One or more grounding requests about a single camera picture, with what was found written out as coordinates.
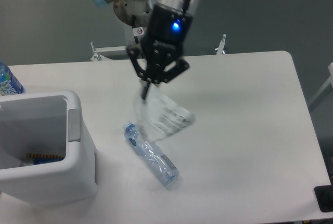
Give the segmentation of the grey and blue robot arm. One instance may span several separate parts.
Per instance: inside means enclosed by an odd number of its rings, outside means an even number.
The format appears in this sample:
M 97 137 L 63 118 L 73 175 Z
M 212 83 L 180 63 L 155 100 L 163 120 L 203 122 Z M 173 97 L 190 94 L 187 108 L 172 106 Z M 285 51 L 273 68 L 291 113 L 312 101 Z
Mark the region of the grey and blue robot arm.
M 114 13 L 124 24 L 144 28 L 143 35 L 126 47 L 142 83 L 142 99 L 152 84 L 168 83 L 189 68 L 183 44 L 200 0 L 93 1 L 99 6 L 113 4 Z

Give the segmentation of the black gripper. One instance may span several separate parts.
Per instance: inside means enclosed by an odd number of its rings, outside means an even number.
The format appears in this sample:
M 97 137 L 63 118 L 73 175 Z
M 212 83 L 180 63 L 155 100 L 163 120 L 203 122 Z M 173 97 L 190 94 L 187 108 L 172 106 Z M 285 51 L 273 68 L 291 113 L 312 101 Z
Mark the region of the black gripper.
M 126 53 L 141 80 L 142 99 L 146 99 L 151 82 L 168 83 L 189 69 L 183 58 L 183 43 L 193 21 L 189 13 L 181 13 L 159 5 L 153 7 L 147 33 L 138 44 L 128 45 Z M 147 60 L 144 70 L 138 62 L 143 56 Z

